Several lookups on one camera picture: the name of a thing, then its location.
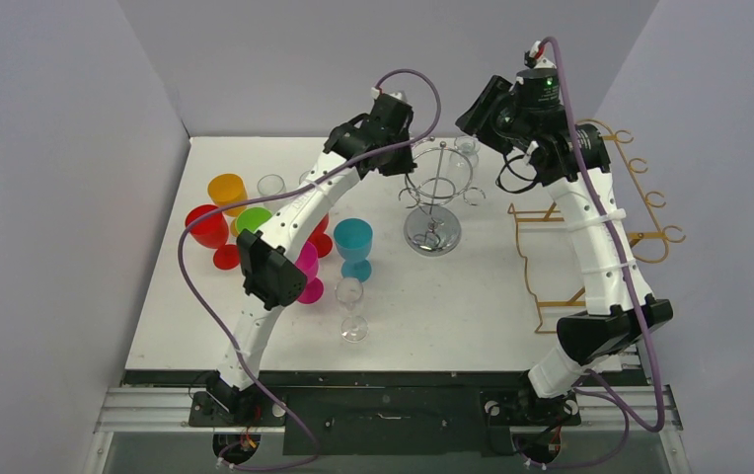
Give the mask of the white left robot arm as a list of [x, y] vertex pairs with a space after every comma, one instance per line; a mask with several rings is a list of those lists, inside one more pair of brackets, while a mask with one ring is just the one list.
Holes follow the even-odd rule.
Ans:
[[309, 236], [337, 201], [371, 171], [394, 176], [411, 171], [410, 124], [414, 112], [402, 92], [375, 89], [367, 114], [335, 127], [322, 153], [300, 186], [300, 195], [286, 203], [257, 230], [237, 237], [246, 296], [233, 336], [238, 347], [206, 381], [214, 411], [227, 424], [240, 425], [253, 411], [248, 389], [272, 329], [283, 309], [308, 285], [296, 262]]

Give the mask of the green plastic wine glass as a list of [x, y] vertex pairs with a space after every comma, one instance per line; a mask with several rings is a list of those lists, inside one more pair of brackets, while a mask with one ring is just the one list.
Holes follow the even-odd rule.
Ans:
[[272, 213], [265, 207], [247, 207], [231, 223], [230, 230], [237, 237], [243, 230], [257, 231], [270, 220]]

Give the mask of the blue plastic wine glass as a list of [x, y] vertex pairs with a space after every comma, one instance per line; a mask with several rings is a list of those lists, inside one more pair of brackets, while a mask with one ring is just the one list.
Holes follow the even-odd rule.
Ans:
[[373, 229], [365, 220], [347, 218], [337, 224], [333, 239], [343, 259], [341, 275], [360, 282], [371, 278], [372, 266], [368, 257], [372, 250]]

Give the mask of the yellow plastic wine glass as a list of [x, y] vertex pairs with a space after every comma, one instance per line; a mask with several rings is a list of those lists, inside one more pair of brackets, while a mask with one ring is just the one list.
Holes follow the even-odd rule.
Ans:
[[207, 193], [217, 206], [225, 206], [248, 199], [243, 179], [233, 173], [214, 177], [207, 186]]

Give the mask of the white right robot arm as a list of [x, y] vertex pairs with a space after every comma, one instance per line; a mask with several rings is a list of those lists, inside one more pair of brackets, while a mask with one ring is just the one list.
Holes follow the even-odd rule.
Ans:
[[554, 68], [491, 77], [456, 121], [466, 135], [508, 156], [519, 150], [561, 212], [583, 279], [585, 308], [557, 323], [558, 341], [515, 395], [517, 413], [539, 422], [587, 370], [673, 318], [644, 280], [616, 205], [610, 157], [599, 129], [570, 125]]

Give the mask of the pink plastic wine glass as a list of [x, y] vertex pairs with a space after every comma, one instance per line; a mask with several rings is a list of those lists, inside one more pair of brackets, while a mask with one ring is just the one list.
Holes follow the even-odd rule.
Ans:
[[320, 268], [319, 253], [311, 242], [304, 244], [295, 265], [307, 279], [306, 285], [298, 296], [297, 301], [306, 305], [316, 303], [324, 294], [324, 284], [318, 278]]

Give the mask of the clear stemmed wine glass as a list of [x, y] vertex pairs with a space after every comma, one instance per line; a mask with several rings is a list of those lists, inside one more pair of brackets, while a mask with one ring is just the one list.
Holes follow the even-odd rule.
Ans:
[[363, 284], [356, 277], [344, 277], [335, 288], [335, 298], [343, 313], [340, 334], [347, 342], [358, 343], [368, 335], [368, 323], [363, 316], [364, 296]]

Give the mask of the chrome spiral glass rack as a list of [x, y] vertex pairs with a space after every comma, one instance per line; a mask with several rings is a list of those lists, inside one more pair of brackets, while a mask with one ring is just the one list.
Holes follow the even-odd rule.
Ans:
[[476, 207], [487, 198], [474, 181], [457, 191], [447, 179], [449, 155], [454, 140], [425, 138], [412, 147], [416, 169], [404, 175], [404, 186], [398, 198], [408, 198], [410, 211], [404, 223], [407, 244], [425, 257], [440, 257], [455, 250], [462, 237], [459, 217], [448, 208], [454, 201]]

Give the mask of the red plastic wine glass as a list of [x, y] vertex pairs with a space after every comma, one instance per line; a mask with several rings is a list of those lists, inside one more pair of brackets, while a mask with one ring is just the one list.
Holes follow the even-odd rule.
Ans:
[[239, 266], [240, 254], [237, 246], [229, 242], [231, 232], [222, 212], [203, 219], [189, 234], [199, 245], [214, 251], [212, 263], [218, 270], [229, 271]]

